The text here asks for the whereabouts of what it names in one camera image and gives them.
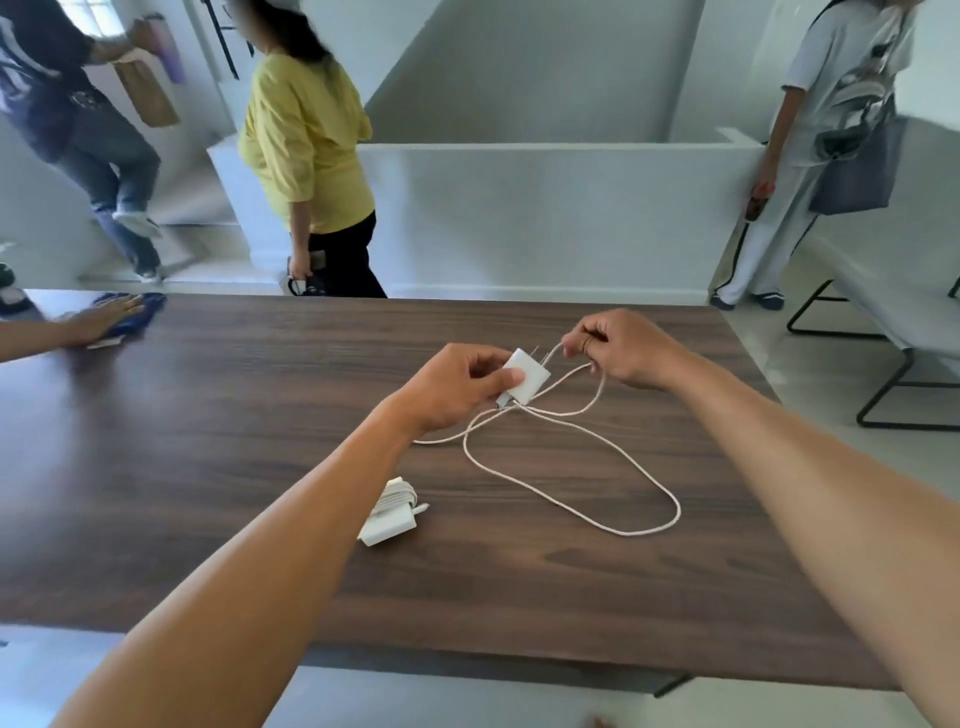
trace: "black pants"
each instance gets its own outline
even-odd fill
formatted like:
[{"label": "black pants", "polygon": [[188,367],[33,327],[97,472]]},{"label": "black pants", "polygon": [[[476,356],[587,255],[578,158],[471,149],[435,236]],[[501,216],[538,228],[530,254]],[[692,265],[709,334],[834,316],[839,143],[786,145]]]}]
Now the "black pants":
[{"label": "black pants", "polygon": [[352,228],[326,234],[310,235],[310,252],[324,251],[326,265],[318,275],[324,282],[327,296],[354,299],[385,299],[380,286],[370,269],[367,246],[373,239],[376,228],[376,213]]}]

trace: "shoe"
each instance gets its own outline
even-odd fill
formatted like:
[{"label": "shoe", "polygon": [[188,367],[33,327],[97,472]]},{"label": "shoe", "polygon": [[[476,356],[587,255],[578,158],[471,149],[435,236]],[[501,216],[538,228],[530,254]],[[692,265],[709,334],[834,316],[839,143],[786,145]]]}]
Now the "shoe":
[{"label": "shoe", "polygon": [[155,271],[150,273],[138,273],[136,276],[140,279],[141,283],[147,283],[149,285],[160,285],[163,283],[163,271],[157,268]]},{"label": "shoe", "polygon": [[710,297],[710,305],[719,308],[721,311],[733,311],[736,308],[736,304],[727,303],[715,293]]},{"label": "shoe", "polygon": [[113,213],[113,219],[140,237],[157,238],[163,236],[160,226],[147,217],[146,212],[130,212],[118,209]]},{"label": "shoe", "polygon": [[783,311],[783,307],[786,305],[786,298],[780,291],[754,293],[752,297],[757,305],[766,311]]}]

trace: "dark shirt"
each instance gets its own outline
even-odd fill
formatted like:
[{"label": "dark shirt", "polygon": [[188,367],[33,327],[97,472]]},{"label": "dark shirt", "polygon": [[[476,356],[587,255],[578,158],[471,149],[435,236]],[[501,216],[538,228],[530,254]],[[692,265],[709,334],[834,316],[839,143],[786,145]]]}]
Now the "dark shirt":
[{"label": "dark shirt", "polygon": [[0,0],[0,109],[44,161],[62,155],[81,106],[102,99],[84,71],[93,42],[57,0]]}]

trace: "brown paper bag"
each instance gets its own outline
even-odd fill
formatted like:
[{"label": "brown paper bag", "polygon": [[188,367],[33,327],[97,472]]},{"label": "brown paper bag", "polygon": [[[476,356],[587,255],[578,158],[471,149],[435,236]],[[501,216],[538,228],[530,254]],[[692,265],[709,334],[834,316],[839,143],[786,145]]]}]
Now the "brown paper bag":
[{"label": "brown paper bag", "polygon": [[145,61],[121,61],[113,67],[144,124],[159,129],[180,123],[177,110]]}]

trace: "person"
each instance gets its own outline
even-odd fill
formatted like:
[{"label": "person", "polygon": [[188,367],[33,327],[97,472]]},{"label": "person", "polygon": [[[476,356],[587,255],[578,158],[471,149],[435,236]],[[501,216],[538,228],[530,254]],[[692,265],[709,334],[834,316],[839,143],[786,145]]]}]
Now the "person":
[{"label": "person", "polygon": [[293,243],[289,273],[329,296],[386,298],[367,249],[373,193],[356,145],[370,119],[344,68],[320,42],[299,0],[230,0],[244,37],[266,54],[253,76],[240,155],[259,177]]},{"label": "person", "polygon": [[0,320],[0,364],[54,349],[85,347],[143,310],[138,296],[113,299],[62,321]]},{"label": "person", "polygon": [[741,241],[731,278],[710,299],[715,307],[733,310],[749,291],[763,308],[783,309],[780,274],[816,220],[810,202],[827,165],[816,153],[816,138],[834,91],[888,49],[886,75],[909,65],[914,10],[923,1],[833,0],[810,27],[783,84],[783,103],[751,191],[753,204],[766,201],[766,207]]},{"label": "person", "polygon": [[[960,725],[960,503],[818,432],[637,313],[588,316],[564,351],[680,398],[930,722]],[[510,355],[438,353],[144,618],[52,725],[262,725],[400,456],[518,385],[523,374],[503,368]]]},{"label": "person", "polygon": [[138,276],[162,279],[147,216],[160,157],[87,78],[84,66],[134,48],[158,52],[149,23],[109,38],[85,36],[57,0],[0,0],[0,109],[27,144],[90,199],[93,213]]}]

